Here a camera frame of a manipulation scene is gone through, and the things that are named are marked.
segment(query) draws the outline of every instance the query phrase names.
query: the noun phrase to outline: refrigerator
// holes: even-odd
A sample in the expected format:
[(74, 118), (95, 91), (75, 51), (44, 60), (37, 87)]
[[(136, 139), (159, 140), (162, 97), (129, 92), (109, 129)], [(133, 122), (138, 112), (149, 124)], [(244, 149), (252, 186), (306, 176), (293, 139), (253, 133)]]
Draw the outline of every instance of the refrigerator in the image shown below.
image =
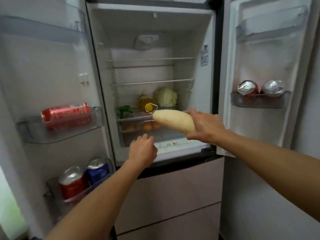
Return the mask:
[[(0, 165), (31, 234), (44, 237), (63, 205), (51, 179), (93, 157), (115, 172), (144, 133), (158, 156), (140, 178), (233, 157), (139, 108), (141, 96), (160, 104), (162, 88), (176, 102), (157, 109), (218, 113), (235, 133), (289, 148), (320, 0), (1, 0), (0, 12)], [(286, 92), (243, 96), (245, 80), (282, 80)], [(84, 125), (49, 130), (41, 117), (83, 103)]]

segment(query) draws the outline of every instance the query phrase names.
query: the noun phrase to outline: white wall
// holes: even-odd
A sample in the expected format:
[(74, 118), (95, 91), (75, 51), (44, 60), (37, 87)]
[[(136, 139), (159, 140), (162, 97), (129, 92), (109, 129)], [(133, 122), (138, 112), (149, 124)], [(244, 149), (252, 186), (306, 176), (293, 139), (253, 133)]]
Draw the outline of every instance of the white wall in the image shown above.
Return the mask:
[[(320, 27), (292, 149), (320, 159)], [(295, 207), (238, 159), (226, 158), (220, 231), (225, 240), (320, 239), (320, 223)]]

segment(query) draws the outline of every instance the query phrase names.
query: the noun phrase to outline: refrigerator label sticker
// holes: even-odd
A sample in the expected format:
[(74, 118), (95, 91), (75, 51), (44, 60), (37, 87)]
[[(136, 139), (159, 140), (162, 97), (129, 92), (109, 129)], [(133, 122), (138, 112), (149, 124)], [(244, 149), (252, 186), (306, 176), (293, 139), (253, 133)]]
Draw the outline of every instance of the refrigerator label sticker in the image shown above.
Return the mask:
[(203, 49), (201, 50), (201, 59), (200, 59), (201, 67), (208, 65), (208, 63), (209, 63), (209, 47), (208, 45), (204, 45)]

